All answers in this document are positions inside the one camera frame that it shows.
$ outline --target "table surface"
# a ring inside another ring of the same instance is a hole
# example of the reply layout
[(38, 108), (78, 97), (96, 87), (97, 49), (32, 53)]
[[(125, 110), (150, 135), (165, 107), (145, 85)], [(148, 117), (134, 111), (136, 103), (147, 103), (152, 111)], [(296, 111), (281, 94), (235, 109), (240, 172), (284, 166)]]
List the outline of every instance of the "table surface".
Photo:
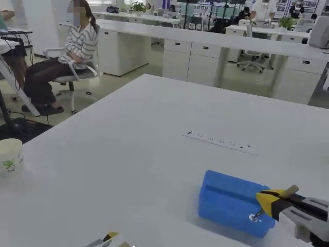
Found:
[(325, 62), (329, 61), (329, 54), (323, 53), (329, 52), (329, 50), (323, 50), (305, 44), (102, 19), (98, 19), (96, 22), (100, 25), (101, 29), (107, 31), (136, 34), (181, 42), (196, 42), (205, 45), (214, 45), (231, 49), (252, 50)]
[(17, 45), (19, 45), (19, 42), (0, 39), (0, 54), (6, 53)]
[(136, 18), (136, 19), (143, 19), (143, 20), (150, 20), (150, 21), (157, 21), (157, 22), (166, 22), (166, 23), (173, 23), (179, 24), (180, 19), (171, 19), (165, 18), (163, 16), (156, 16), (156, 15), (141, 15), (138, 16), (136, 14), (128, 14), (128, 13), (108, 13), (108, 12), (95, 12), (94, 14), (104, 14), (108, 16), (118, 16), (118, 17), (126, 17), (126, 18)]
[(23, 145), (25, 171), (0, 179), (0, 245), (84, 247), (119, 231), (140, 247), (309, 247), (279, 225), (255, 239), (202, 220), (198, 194), (211, 169), (328, 200), (328, 126), (326, 109), (143, 75)]
[[(247, 26), (231, 25), (231, 26), (228, 26), (226, 29), (247, 31)], [(252, 27), (252, 31), (260, 32), (260, 33), (268, 33), (268, 34), (277, 34), (277, 35), (282, 35), (282, 36), (309, 38), (309, 33), (307, 33), (307, 32), (280, 31), (279, 29), (276, 29), (276, 28)]]

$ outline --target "dark pants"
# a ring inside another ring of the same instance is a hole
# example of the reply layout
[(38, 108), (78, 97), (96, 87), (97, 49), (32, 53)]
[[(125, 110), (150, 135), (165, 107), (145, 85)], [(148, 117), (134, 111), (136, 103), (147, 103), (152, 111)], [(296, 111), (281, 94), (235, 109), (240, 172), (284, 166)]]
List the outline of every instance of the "dark pants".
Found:
[[(80, 74), (84, 69), (77, 69), (76, 72)], [(58, 58), (36, 63), (26, 70), (24, 92), (34, 105), (52, 104), (56, 102), (56, 98), (49, 81), (71, 75), (73, 73), (70, 67), (60, 63)]]

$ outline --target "striped shirt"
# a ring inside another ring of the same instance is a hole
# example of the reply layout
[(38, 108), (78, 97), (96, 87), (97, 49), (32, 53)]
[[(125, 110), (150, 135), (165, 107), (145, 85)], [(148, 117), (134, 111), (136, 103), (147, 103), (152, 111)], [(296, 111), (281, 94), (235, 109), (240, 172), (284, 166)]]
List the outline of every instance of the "striped shirt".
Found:
[[(93, 57), (97, 44), (97, 33), (89, 23), (84, 30), (81, 30), (80, 26), (71, 27), (70, 33), (65, 41), (65, 50), (66, 53), (71, 51), (78, 57), (87, 60)], [(67, 54), (58, 58), (58, 61), (63, 64), (68, 64), (72, 60), (73, 58)], [(75, 69), (85, 69), (87, 65), (85, 63), (75, 63), (73, 67)]]

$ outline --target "chair base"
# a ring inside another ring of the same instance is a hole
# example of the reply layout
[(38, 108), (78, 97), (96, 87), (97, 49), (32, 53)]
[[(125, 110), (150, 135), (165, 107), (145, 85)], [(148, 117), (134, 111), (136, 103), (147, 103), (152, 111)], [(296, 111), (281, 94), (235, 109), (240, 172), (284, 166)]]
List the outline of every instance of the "chair base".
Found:
[(242, 71), (246, 70), (246, 68), (256, 68), (259, 70), (259, 73), (262, 73), (263, 70), (265, 69), (264, 66), (262, 66), (259, 62), (257, 61), (245, 61), (245, 62), (239, 62), (236, 64), (237, 67), (242, 67)]
[(74, 98), (76, 96), (83, 97), (89, 100), (92, 100), (93, 102), (98, 101), (98, 98), (92, 95), (91, 92), (89, 91), (83, 91), (83, 90), (76, 90), (76, 91), (71, 91), (71, 90), (60, 90), (57, 94), (57, 100), (61, 100), (64, 98), (69, 98), (71, 100), (71, 112), (72, 115), (77, 114), (77, 110), (75, 109), (75, 104), (74, 104)]

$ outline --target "potted plant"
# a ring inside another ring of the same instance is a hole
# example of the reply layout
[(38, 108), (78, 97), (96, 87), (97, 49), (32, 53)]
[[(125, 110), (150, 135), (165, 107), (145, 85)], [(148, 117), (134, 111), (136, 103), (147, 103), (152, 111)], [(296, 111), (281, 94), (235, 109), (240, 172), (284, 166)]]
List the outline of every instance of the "potted plant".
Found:
[(295, 24), (295, 20), (291, 17), (279, 19), (279, 28), (281, 31), (290, 30)]
[(145, 5), (143, 3), (134, 3), (133, 4), (133, 10), (137, 14), (137, 16), (141, 16), (146, 12)]

